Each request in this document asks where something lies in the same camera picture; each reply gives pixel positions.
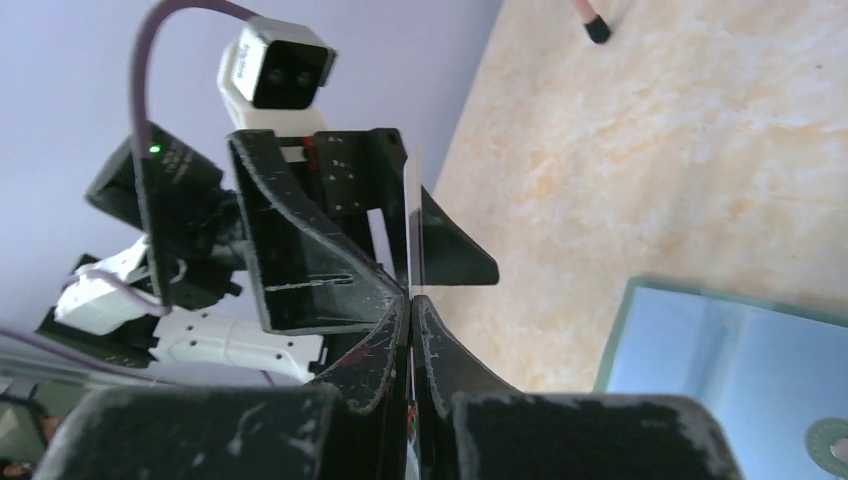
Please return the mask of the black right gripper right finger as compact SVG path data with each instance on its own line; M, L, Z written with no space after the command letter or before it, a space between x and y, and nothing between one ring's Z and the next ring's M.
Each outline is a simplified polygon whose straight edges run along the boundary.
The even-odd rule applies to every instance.
M412 300L410 326L420 477L462 479L476 462L476 453L466 451L466 401L518 390L451 333L428 296Z

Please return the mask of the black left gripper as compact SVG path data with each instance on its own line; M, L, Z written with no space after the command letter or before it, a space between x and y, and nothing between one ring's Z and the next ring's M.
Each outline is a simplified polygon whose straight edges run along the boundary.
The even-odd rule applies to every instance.
M368 332L401 304L401 287L365 255L375 255L367 213L379 210L394 277L406 277L407 152L397 129L319 131L278 144L271 130L239 130L228 146L265 331ZM496 285L496 260L424 188L421 200L423 284Z

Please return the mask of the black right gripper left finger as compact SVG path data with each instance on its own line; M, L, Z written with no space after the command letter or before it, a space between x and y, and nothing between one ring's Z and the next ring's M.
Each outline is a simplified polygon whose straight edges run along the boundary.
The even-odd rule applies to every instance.
M407 453L409 298L313 382L330 395L316 479L402 479Z

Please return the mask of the green card holder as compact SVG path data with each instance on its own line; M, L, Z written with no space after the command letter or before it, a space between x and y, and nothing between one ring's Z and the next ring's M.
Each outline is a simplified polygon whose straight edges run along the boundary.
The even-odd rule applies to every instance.
M748 479L847 475L847 316L634 277L594 388L691 397Z

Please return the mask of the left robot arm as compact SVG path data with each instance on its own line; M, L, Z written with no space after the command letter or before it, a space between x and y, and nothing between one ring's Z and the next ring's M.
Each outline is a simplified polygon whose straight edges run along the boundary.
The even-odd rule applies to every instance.
M234 189L160 127L142 175L131 142L117 148L86 198L141 237L83 255L41 336L119 367L207 363L308 382L408 285L498 282L495 259L405 186L398 131L239 130L227 143Z

